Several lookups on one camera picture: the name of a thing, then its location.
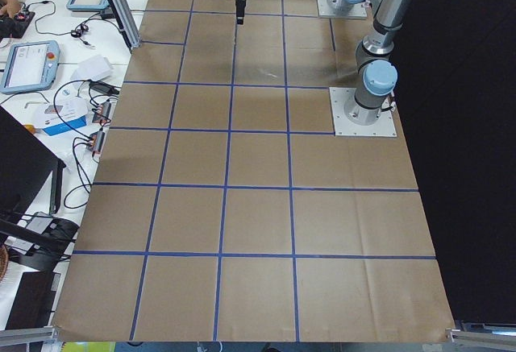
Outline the person hand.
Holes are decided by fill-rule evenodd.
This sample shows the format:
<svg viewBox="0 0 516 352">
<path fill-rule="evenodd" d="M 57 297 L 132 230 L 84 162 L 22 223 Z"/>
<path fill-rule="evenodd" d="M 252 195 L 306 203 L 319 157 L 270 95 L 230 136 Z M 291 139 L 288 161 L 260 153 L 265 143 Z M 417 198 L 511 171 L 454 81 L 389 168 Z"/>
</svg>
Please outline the person hand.
<svg viewBox="0 0 516 352">
<path fill-rule="evenodd" d="M 8 15 L 14 18 L 21 10 L 19 0 L 1 0 L 1 15 Z"/>
</svg>

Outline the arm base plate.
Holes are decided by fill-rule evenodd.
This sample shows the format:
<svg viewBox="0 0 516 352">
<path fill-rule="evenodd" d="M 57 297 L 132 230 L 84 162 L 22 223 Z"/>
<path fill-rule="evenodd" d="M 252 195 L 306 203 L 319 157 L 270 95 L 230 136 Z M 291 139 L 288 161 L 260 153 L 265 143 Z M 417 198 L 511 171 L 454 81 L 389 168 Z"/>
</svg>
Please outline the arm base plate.
<svg viewBox="0 0 516 352">
<path fill-rule="evenodd" d="M 356 102 L 355 91 L 355 88 L 329 88 L 335 136 L 396 138 L 389 96 L 378 109 L 368 110 Z"/>
<path fill-rule="evenodd" d="M 366 19 L 366 0 L 317 0 L 318 16 L 330 19 Z"/>
</svg>

